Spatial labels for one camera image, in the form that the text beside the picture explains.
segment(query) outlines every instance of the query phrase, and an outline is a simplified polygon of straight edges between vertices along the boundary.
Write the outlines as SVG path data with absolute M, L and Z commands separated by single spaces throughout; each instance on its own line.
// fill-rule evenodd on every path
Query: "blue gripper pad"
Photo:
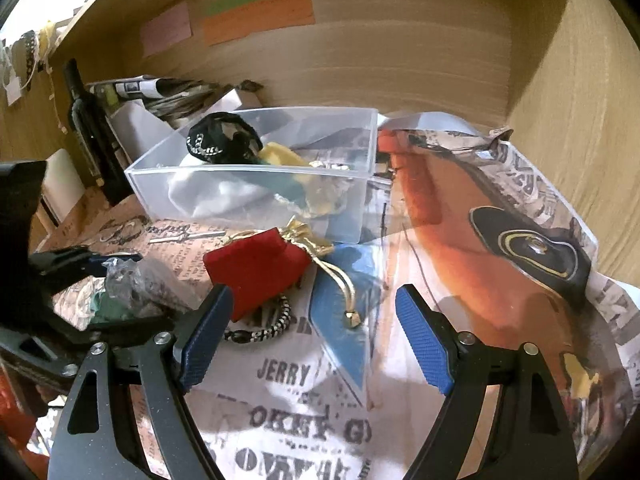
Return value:
M 429 308 L 413 285 L 403 285 L 396 292 L 396 314 L 424 378 L 449 395 L 458 362 L 453 327 L 444 314 Z
M 233 307 L 233 294 L 227 286 L 217 292 L 214 287 L 202 302 L 200 309 L 204 308 L 206 311 L 193 328 L 191 337 L 180 349 L 182 370 L 178 382 L 183 392 L 188 392 L 192 386 L 202 382 L 229 323 Z

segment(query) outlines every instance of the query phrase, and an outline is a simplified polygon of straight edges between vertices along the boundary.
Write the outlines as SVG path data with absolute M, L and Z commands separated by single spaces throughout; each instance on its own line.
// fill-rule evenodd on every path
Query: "wooden wall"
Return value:
M 640 51 L 608 0 L 511 0 L 513 142 L 640 285 Z

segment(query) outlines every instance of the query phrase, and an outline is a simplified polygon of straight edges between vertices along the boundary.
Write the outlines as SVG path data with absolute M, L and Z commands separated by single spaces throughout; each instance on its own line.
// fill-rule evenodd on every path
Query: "red cloth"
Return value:
M 234 294 L 232 321 L 297 282 L 311 256 L 282 239 L 277 229 L 236 240 L 204 255 L 213 283 L 224 283 Z
M 21 412 L 8 379 L 0 371 L 0 429 L 9 437 L 9 442 L 15 446 L 29 469 L 40 480 L 46 480 L 49 457 L 26 449 L 35 427 L 36 418 Z

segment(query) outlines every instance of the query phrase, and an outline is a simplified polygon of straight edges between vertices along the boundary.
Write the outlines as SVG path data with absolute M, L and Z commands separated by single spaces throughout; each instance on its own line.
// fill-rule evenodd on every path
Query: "black bracelet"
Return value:
M 289 328 L 291 323 L 291 306 L 284 294 L 278 295 L 278 304 L 280 305 L 280 315 L 270 327 L 253 332 L 249 330 L 230 330 L 227 328 L 224 335 L 225 341 L 232 341 L 239 344 L 254 343 L 281 335 Z

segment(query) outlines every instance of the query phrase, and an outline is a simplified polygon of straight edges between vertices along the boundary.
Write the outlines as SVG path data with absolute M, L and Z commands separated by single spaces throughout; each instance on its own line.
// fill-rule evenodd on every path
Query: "dark bottle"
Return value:
M 69 125 L 96 183 L 109 204 L 116 205 L 132 193 L 123 169 L 127 164 L 124 152 L 98 99 L 84 88 L 75 59 L 65 63 L 64 73 L 71 95 Z

